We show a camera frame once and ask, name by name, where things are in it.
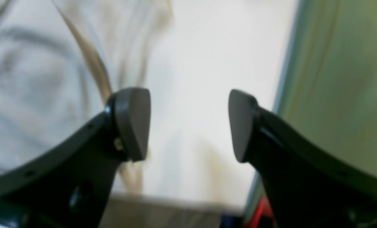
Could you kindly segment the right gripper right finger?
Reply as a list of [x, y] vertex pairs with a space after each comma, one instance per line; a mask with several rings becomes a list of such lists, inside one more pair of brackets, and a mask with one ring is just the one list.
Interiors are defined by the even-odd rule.
[[377, 228], [377, 178], [327, 154], [254, 96], [228, 99], [235, 158], [260, 175], [279, 228]]

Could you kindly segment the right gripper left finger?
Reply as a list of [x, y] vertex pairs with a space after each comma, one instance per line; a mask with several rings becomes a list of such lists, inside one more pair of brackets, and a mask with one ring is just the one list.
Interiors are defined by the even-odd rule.
[[130, 87], [47, 153], [0, 175], [0, 225], [97, 228], [117, 169], [146, 159], [151, 95]]

